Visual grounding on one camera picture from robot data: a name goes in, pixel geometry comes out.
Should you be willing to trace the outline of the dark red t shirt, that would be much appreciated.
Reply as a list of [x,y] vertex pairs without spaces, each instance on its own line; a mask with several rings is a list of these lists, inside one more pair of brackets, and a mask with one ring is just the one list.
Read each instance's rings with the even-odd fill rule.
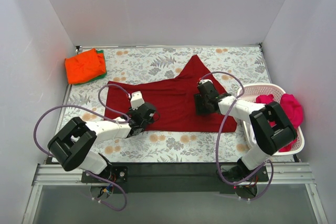
[[198,115],[194,95],[198,93],[197,82],[207,75],[219,93],[223,86],[210,74],[197,55],[191,57],[182,72],[173,79],[131,85],[110,81],[105,116],[114,119],[117,111],[126,112],[130,107],[127,93],[141,91],[144,101],[154,105],[160,115],[158,121],[150,124],[146,131],[168,132],[218,132],[223,115],[212,113]]

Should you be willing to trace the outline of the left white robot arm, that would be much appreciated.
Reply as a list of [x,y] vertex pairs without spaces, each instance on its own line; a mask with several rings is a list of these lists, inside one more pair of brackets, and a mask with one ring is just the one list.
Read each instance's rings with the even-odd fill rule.
[[154,123],[156,108],[146,102],[137,109],[130,109],[127,117],[111,121],[85,122],[72,118],[48,143],[48,149],[65,171],[76,168],[88,170],[100,182],[111,178],[111,164],[102,154],[91,151],[94,143],[113,138],[130,138],[142,133]]

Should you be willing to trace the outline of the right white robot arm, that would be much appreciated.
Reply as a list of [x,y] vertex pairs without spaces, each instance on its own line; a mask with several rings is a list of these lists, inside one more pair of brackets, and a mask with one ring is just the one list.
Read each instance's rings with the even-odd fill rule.
[[253,103],[242,100],[242,88],[238,96],[220,94],[210,79],[197,84],[196,113],[218,113],[225,118],[232,116],[252,126],[256,144],[237,161],[237,165],[222,173],[226,179],[248,181],[257,174],[257,168],[268,158],[297,138],[297,131],[285,111],[277,102]]

